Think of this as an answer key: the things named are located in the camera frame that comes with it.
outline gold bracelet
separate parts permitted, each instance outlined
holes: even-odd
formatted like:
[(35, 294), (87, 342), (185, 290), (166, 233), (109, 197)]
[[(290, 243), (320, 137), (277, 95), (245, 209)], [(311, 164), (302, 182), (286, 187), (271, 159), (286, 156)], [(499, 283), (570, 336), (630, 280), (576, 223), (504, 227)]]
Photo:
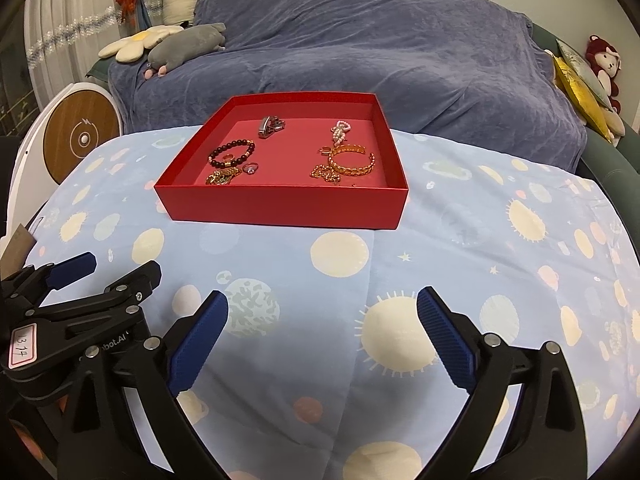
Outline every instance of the gold bracelet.
[(334, 161), (335, 155), (345, 152), (362, 153), (363, 155), (365, 155), (367, 153), (367, 150), (364, 146), (358, 146), (357, 144), (341, 144), (340, 146), (337, 146), (336, 148), (332, 149), (330, 153), (328, 153), (329, 159), (327, 162), (329, 163), (329, 167), (331, 167), (332, 170), (334, 170), (336, 173), (340, 173), (346, 176), (363, 176), (371, 173), (371, 170), (373, 170), (373, 166), (376, 163), (376, 157), (373, 155), (373, 153), (369, 153), (369, 160), (371, 162), (368, 166), (364, 166), (363, 168), (345, 168), (344, 166), (341, 166)]

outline red box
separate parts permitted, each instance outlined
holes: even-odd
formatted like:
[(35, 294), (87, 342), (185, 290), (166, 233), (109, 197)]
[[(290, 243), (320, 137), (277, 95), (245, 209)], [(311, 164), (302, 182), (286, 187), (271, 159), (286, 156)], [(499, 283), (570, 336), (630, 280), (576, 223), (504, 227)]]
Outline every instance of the red box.
[[(286, 127), (258, 137), (266, 116)], [(364, 176), (342, 176), (331, 184), (310, 176), (319, 153), (332, 145), (338, 120), (351, 125), (345, 144), (365, 146), (376, 164)], [(207, 161), (216, 147), (235, 139), (255, 142), (249, 162), (258, 170), (241, 173), (224, 186), (208, 186)], [(233, 150), (238, 156), (244, 148)], [(341, 153), (340, 164), (359, 168), (369, 157)], [(173, 220), (300, 227), (395, 229), (408, 187), (394, 140), (378, 99), (351, 92), (282, 92), (232, 97), (196, 132), (156, 182), (156, 193)]]

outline maroon plush bear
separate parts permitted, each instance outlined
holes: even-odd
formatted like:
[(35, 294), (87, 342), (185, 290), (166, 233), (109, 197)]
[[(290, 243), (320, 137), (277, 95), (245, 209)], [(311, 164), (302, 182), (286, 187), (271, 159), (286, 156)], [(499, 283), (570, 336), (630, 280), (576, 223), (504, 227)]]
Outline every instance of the maroon plush bear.
[(585, 57), (609, 96), (611, 106), (620, 113), (620, 102), (612, 99), (620, 94), (618, 85), (613, 81), (622, 68), (620, 54), (607, 41), (598, 36), (591, 36)]

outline green patterned pillow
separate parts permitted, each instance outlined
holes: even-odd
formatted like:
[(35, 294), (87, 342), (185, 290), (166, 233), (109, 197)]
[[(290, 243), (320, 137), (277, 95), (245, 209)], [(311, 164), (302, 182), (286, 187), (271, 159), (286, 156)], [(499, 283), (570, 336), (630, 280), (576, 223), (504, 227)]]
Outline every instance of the green patterned pillow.
[(564, 60), (569, 64), (571, 68), (575, 70), (577, 75), (580, 76), (580, 79), (587, 83), (589, 90), (593, 92), (593, 95), (596, 96), (598, 102), (605, 108), (608, 108), (612, 112), (615, 112), (613, 106), (611, 106), (611, 101), (609, 101), (607, 92), (605, 91), (600, 81), (598, 81), (598, 78), (593, 73), (593, 70), (591, 70), (589, 63), (587, 63), (580, 54), (578, 54), (565, 42), (560, 40), (556, 41), (558, 41), (558, 46), (560, 47), (560, 52), (562, 52), (562, 57), (564, 58)]

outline yellow pillow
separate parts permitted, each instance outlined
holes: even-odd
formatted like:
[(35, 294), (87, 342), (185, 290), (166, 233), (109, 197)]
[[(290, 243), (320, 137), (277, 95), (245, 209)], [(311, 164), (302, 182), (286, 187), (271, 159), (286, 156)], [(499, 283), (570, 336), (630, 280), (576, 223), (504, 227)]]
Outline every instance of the yellow pillow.
[(591, 90), (589, 90), (589, 87), (578, 77), (574, 69), (565, 63), (564, 59), (556, 56), (553, 56), (553, 58), (558, 79), (562, 82), (564, 92), (568, 95), (571, 102), (578, 108), (591, 128), (609, 142), (612, 142), (613, 134), (609, 131), (600, 105), (591, 93)]

